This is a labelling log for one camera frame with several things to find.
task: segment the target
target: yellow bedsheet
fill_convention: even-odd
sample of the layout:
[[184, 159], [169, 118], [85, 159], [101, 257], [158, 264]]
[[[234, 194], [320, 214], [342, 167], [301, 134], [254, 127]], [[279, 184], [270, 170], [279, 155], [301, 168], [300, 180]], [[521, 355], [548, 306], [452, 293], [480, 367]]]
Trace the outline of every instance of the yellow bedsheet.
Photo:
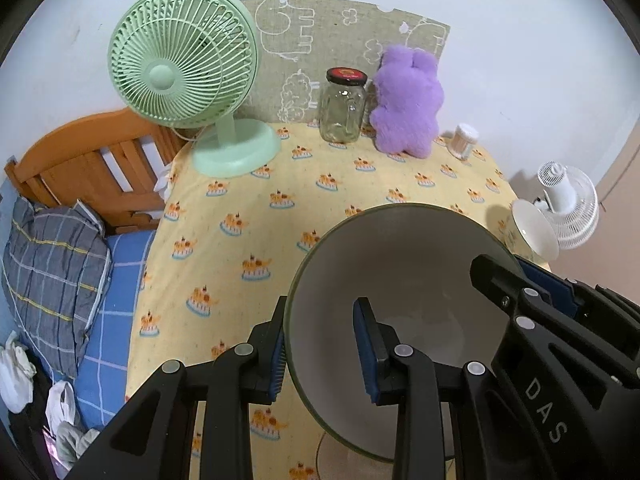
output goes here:
[[[500, 236], [516, 198], [485, 150], [468, 162], [436, 140], [427, 160], [387, 156], [372, 140], [330, 145], [316, 128], [275, 125], [282, 151], [268, 166], [215, 181], [174, 162], [174, 190], [148, 256], [131, 333], [127, 394], [167, 359], [215, 359], [270, 319], [307, 251], [331, 227], [388, 202], [452, 208]], [[196, 431], [202, 427], [202, 414]], [[256, 480], [312, 480], [322, 435], [289, 376], [270, 411], [252, 406]], [[201, 453], [196, 434], [192, 478]]]

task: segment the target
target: bowl rim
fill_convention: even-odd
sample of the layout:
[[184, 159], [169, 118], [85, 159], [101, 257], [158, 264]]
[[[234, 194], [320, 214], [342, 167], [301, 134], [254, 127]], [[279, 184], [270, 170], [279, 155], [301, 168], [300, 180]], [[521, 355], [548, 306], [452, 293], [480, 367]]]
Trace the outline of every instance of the bowl rim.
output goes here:
[[[522, 225], [522, 221], [524, 220], [524, 218], [520, 217], [521, 225], [518, 225], [518, 219], [516, 218], [516, 215], [520, 216], [520, 214], [516, 211], [516, 209], [522, 210], [522, 208], [526, 208], [526, 212], [531, 212], [532, 216], [535, 216], [535, 218], [537, 219], [542, 218], [542, 220], [540, 221], [541, 225], [544, 225], [544, 229], [546, 230], [546, 234], [549, 236], [549, 239], [553, 240], [552, 254], [540, 254], [531, 246], [531, 243], [529, 243], [529, 240], [527, 240], [529, 235], [524, 234], [523, 232], [524, 226]], [[549, 220], [546, 218], [544, 213], [536, 207], [535, 204], [532, 204], [531, 202], [529, 202], [528, 200], [524, 200], [523, 198], [514, 200], [513, 203], [511, 204], [511, 215], [513, 216], [513, 222], [514, 224], [516, 224], [516, 228], [520, 232], [520, 236], [525, 241], [525, 243], [529, 246], [529, 248], [534, 252], [534, 254], [537, 254], [546, 262], [552, 262], [553, 260], [558, 258], [558, 256], [560, 255], [560, 243], [558, 242], [558, 237], [556, 236], [554, 228], [549, 222]]]
[[[379, 205], [379, 206], [374, 206], [374, 207], [365, 209], [363, 212], [357, 213], [354, 216], [345, 218], [340, 223], [337, 223], [335, 226], [333, 226], [331, 229], [329, 229], [320, 238], [320, 241], [309, 251], [309, 253], [306, 255], [305, 259], [302, 260], [302, 263], [298, 267], [298, 270], [296, 271], [296, 275], [294, 276], [294, 278], [293, 278], [293, 280], [291, 282], [291, 285], [289, 287], [289, 292], [287, 294], [287, 301], [286, 301], [285, 310], [284, 310], [284, 321], [282, 323], [282, 330], [284, 332], [284, 345], [285, 345], [285, 352], [286, 352], [286, 356], [287, 356], [287, 367], [289, 368], [289, 375], [291, 376], [291, 380], [293, 381], [293, 385], [295, 386], [296, 391], [297, 391], [298, 395], [300, 396], [300, 400], [302, 400], [302, 403], [305, 405], [305, 408], [307, 409], [307, 411], [309, 413], [311, 413], [313, 418], [322, 427], [323, 430], [325, 430], [335, 440], [337, 440], [338, 442], [340, 442], [341, 444], [343, 444], [347, 448], [349, 448], [352, 451], [354, 451], [356, 453], [359, 453], [359, 454], [361, 454], [361, 455], [363, 455], [363, 456], [365, 456], [367, 458], [370, 458], [372, 460], [378, 460], [379, 462], [387, 462], [387, 463], [393, 462], [393, 459], [389, 459], [389, 458], [386, 458], [386, 457], [383, 457], [383, 456], [376, 455], [375, 453], [371, 453], [369, 451], [366, 451], [365, 449], [362, 449], [361, 447], [356, 446], [352, 442], [349, 442], [348, 440], [346, 440], [345, 438], [340, 436], [336, 431], [334, 431], [329, 426], [329, 424], [327, 424], [322, 419], [320, 414], [313, 407], [311, 401], [306, 396], [305, 391], [302, 388], [302, 385], [300, 384], [300, 380], [298, 379], [298, 374], [296, 373], [296, 368], [293, 365], [292, 360], [290, 359], [290, 356], [292, 355], [292, 353], [291, 353], [291, 341], [290, 341], [290, 337], [289, 337], [289, 334], [290, 334], [289, 324], [290, 324], [290, 321], [291, 321], [291, 311], [292, 311], [292, 303], [293, 303], [292, 298], [293, 298], [293, 296], [294, 296], [294, 294], [296, 292], [296, 289], [298, 288], [298, 284], [300, 283], [300, 277], [302, 276], [302, 273], [305, 271], [306, 266], [308, 265], [309, 261], [311, 260], [311, 258], [315, 254], [315, 252], [318, 250], [318, 247], [320, 247], [324, 243], [324, 241], [328, 238], [328, 235], [333, 233], [335, 230], [337, 230], [341, 226], [347, 224], [348, 222], [354, 221], [354, 220], [356, 220], [357, 218], [359, 218], [361, 216], [364, 216], [364, 215], [367, 215], [367, 214], [372, 214], [374, 212], [377, 212], [377, 211], [383, 210], [383, 209], [399, 208], [399, 207], [404, 207], [404, 208], [416, 208], [416, 207], [419, 207], [419, 208], [424, 208], [424, 209], [442, 210], [442, 211], [446, 211], [447, 213], [451, 213], [451, 214], [454, 214], [454, 215], [459, 215], [460, 214], [460, 213], [456, 213], [455, 211], [452, 211], [451, 209], [447, 209], [445, 207], [437, 206], [437, 205], [433, 205], [433, 204], [425, 204], [425, 203], [420, 203], [420, 202], [404, 202], [404, 203], [382, 204], [382, 205]], [[461, 216], [466, 218], [472, 224], [476, 225], [477, 229], [479, 229], [482, 232], [484, 232], [485, 234], [489, 235], [490, 238], [493, 238], [494, 241], [504, 250], [504, 252], [507, 253], [511, 257], [511, 259], [513, 260], [513, 263], [514, 263], [514, 268], [517, 269], [517, 272], [520, 274], [520, 276], [522, 278], [525, 277], [524, 271], [520, 267], [520, 264], [518, 263], [516, 257], [513, 255], [513, 253], [511, 253], [510, 250], [508, 250], [507, 247], [505, 247], [505, 245], [491, 231], [489, 231], [489, 229], [487, 229], [482, 224], [479, 224], [478, 222], [474, 221], [473, 219], [469, 218], [466, 215], [461, 215]]]

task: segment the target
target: cotton swab container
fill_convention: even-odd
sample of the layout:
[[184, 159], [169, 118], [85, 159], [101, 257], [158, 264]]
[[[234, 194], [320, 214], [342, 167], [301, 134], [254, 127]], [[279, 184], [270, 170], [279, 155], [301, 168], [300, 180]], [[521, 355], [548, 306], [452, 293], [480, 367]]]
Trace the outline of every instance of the cotton swab container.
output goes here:
[[449, 153], [460, 160], [467, 160], [471, 150], [478, 143], [478, 131], [468, 124], [459, 124], [453, 139], [447, 145]]

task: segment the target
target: pink wall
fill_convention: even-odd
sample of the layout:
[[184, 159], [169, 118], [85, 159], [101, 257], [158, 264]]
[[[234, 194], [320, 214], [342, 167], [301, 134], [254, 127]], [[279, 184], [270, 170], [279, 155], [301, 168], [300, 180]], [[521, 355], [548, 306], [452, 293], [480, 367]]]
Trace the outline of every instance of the pink wall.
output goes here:
[[615, 290], [640, 304], [640, 156], [602, 201], [600, 223], [582, 247], [562, 251], [553, 272]]

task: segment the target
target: beige wall sticker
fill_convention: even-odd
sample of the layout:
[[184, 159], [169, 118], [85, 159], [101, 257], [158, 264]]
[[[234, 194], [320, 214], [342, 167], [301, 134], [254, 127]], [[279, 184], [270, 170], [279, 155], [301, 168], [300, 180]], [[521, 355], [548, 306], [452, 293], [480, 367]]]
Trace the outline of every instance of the beige wall sticker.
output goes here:
[[332, 66], [372, 77], [386, 45], [402, 43], [440, 57], [449, 35], [449, 25], [430, 18], [349, 0], [242, 2], [255, 18], [262, 60], [238, 116], [269, 122], [317, 124], [324, 74]]

